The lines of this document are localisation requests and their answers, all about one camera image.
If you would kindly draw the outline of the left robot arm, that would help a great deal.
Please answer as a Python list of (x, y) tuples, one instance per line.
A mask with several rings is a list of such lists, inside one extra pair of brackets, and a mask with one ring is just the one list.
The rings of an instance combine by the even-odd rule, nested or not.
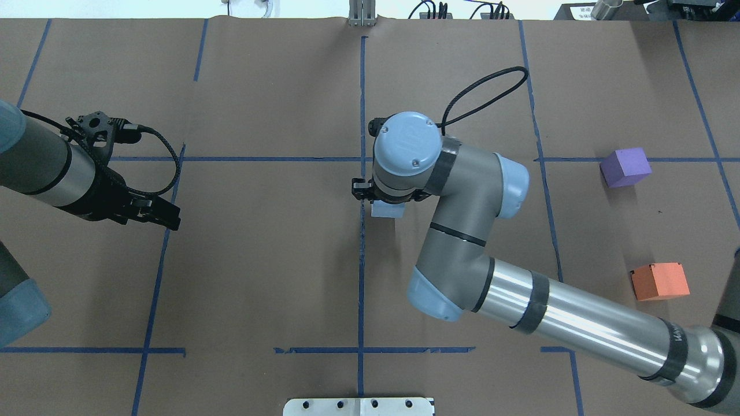
[[(158, 191), (130, 187), (109, 166), (116, 144), (137, 144), (153, 135), (175, 163), (169, 184)], [(101, 111), (59, 124), (1, 103), (1, 184), (87, 221), (154, 223), (180, 227), (180, 209), (166, 201), (182, 173), (182, 159), (157, 130)]]

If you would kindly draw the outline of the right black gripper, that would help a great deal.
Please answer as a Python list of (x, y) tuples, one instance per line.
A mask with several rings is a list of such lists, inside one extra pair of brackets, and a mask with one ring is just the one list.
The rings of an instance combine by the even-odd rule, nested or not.
[(401, 191), (401, 195), (392, 195), (381, 190), (373, 179), (365, 181), (362, 177), (354, 177), (351, 180), (351, 194), (360, 201), (383, 201), (389, 205), (401, 205), (409, 201), (423, 201), (431, 197), (431, 193), (416, 188), (412, 188), (410, 191)]

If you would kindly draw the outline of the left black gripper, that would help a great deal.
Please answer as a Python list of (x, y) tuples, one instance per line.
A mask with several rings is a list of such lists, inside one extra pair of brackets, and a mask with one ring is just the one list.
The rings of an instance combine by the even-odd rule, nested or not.
[(111, 220), (126, 225), (129, 220), (152, 223), (177, 231), (182, 223), (180, 208), (156, 196), (137, 198), (127, 190), (123, 177), (109, 168), (97, 168), (87, 221)]

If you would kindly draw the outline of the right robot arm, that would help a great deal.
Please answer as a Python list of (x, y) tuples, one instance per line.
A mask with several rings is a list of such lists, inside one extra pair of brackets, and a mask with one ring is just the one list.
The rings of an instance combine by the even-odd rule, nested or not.
[(417, 112), (373, 119), (372, 176), (351, 185), (355, 198), (391, 217), (406, 202), (439, 198), (407, 290), (418, 311), (446, 322), (478, 313), (666, 387), (693, 407), (738, 414), (738, 264), (729, 277), (706, 280), (724, 290), (713, 323), (682, 326), (497, 259), (487, 251), (492, 226), (520, 211), (528, 169), (443, 130)]

